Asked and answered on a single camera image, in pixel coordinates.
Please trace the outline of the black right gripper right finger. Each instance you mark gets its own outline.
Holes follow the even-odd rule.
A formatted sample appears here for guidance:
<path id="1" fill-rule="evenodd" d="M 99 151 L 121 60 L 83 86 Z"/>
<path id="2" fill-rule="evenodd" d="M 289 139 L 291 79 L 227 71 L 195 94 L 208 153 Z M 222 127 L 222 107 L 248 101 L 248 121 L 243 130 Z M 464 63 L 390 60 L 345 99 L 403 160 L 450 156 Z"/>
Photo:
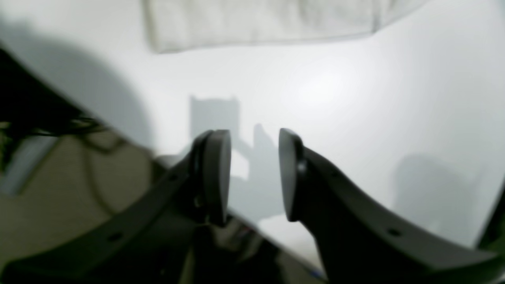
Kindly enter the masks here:
<path id="1" fill-rule="evenodd" d="M 314 238 L 330 284 L 492 284 L 504 257 L 437 237 L 391 212 L 341 169 L 279 131 L 286 218 Z"/>

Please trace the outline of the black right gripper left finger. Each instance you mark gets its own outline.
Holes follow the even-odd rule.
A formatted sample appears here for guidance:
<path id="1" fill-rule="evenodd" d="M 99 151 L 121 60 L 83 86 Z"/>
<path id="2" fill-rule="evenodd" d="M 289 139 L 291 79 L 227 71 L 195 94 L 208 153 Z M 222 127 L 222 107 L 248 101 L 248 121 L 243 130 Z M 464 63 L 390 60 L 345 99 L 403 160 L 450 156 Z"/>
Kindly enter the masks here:
<path id="1" fill-rule="evenodd" d="M 200 225 L 224 225 L 231 134 L 205 131 L 138 201 L 59 247 L 7 263 L 3 284 L 177 284 Z"/>

